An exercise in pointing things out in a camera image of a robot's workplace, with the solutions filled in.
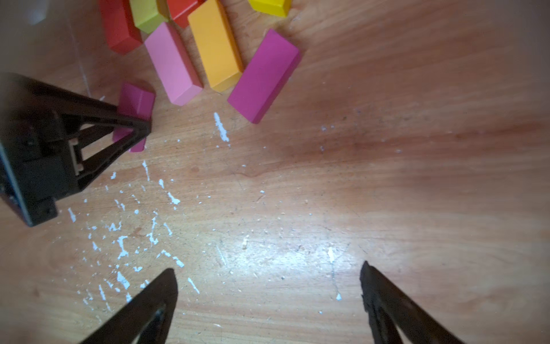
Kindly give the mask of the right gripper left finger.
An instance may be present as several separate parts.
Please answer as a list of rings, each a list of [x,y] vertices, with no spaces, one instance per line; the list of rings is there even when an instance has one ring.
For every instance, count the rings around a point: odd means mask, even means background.
[[[83,343],[164,343],[177,300],[175,271],[168,268]]]

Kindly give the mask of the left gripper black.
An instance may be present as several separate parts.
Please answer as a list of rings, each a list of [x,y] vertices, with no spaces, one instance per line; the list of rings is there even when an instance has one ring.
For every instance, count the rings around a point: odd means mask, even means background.
[[[82,130],[62,116],[106,125]],[[113,162],[150,134],[151,122],[117,107],[41,81],[1,73],[1,196],[28,226],[57,216],[56,202],[84,191]],[[127,133],[82,160],[82,149]]]

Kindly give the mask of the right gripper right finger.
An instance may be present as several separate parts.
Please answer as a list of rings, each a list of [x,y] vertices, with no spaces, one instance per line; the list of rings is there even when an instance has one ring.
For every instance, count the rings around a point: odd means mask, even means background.
[[[400,333],[411,343],[462,342],[368,262],[362,265],[360,282],[375,343],[402,343]]]

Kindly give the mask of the small magenta block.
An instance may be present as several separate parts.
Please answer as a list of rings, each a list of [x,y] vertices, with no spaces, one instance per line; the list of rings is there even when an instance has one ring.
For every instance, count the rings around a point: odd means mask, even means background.
[[[120,92],[117,111],[123,116],[139,118],[142,120],[151,120],[155,99],[155,93],[147,91],[131,83],[124,83]],[[124,138],[131,132],[132,130],[127,128],[116,128],[113,131],[113,143]],[[133,146],[130,149],[130,152],[143,152],[145,145],[146,139],[143,139],[138,144]]]

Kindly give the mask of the small red block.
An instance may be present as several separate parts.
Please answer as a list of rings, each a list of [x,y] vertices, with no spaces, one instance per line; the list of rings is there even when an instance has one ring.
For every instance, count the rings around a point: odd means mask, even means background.
[[[109,48],[125,55],[143,44],[128,0],[100,0],[100,14]]]

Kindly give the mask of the long yellow block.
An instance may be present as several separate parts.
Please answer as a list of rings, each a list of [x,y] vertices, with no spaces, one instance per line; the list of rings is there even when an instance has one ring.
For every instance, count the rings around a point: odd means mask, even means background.
[[[249,0],[252,9],[276,17],[287,17],[292,0]]]

